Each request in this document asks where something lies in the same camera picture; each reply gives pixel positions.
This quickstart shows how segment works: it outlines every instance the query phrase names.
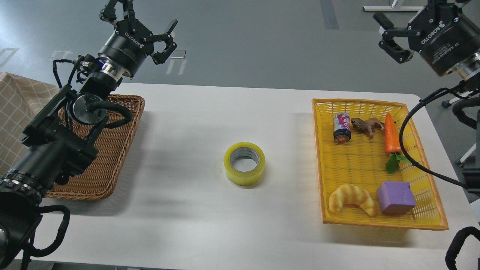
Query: purple foam block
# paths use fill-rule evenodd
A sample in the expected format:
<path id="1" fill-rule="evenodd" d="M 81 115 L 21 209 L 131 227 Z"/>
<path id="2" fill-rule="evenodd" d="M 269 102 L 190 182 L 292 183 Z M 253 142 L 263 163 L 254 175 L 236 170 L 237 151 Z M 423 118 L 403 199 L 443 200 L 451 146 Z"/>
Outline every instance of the purple foam block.
<path id="1" fill-rule="evenodd" d="M 377 195 L 385 215 L 405 215 L 417 205 L 408 182 L 385 181 L 378 188 Z"/>

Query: beige tablecloth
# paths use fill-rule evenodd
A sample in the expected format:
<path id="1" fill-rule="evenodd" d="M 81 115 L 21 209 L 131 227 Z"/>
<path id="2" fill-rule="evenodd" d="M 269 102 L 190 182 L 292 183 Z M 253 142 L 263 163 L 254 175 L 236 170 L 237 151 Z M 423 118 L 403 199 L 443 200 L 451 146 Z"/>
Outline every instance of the beige tablecloth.
<path id="1" fill-rule="evenodd" d="M 0 176 L 26 152 L 21 143 L 22 130 L 58 90 L 50 84 L 0 72 Z"/>

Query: toy croissant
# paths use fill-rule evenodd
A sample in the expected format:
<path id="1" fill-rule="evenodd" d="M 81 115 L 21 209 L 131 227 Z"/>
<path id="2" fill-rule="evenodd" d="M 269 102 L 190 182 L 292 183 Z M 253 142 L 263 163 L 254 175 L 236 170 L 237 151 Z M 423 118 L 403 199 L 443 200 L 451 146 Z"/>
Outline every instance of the toy croissant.
<path id="1" fill-rule="evenodd" d="M 370 193 L 352 184 L 341 185 L 330 195 L 328 209 L 337 214 L 346 204 L 360 206 L 371 217 L 377 214 L 377 205 Z"/>

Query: tape roll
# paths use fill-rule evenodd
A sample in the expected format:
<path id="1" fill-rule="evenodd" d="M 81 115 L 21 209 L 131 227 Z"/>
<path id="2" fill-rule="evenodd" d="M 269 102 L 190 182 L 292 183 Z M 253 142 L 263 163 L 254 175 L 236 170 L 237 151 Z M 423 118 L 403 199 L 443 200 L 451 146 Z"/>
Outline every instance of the tape roll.
<path id="1" fill-rule="evenodd" d="M 233 167 L 233 163 L 237 160 L 252 159 L 257 163 L 254 169 L 248 172 L 241 172 Z M 241 142 L 236 143 L 227 150 L 223 163 L 226 169 L 227 178 L 237 185 L 251 185 L 262 178 L 265 168 L 265 155 L 253 143 Z"/>

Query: brown toy animal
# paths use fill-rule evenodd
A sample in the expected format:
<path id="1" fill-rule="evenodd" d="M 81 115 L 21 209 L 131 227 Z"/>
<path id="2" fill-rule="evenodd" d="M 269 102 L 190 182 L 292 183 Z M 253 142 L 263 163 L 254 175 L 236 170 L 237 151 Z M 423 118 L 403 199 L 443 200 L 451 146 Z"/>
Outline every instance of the brown toy animal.
<path id="1" fill-rule="evenodd" d="M 374 127 L 380 127 L 382 130 L 385 129 L 383 123 L 375 117 L 372 117 L 365 121 L 360 118 L 352 118 L 350 122 L 352 122 L 354 128 L 368 135 L 370 139 L 373 138 Z"/>

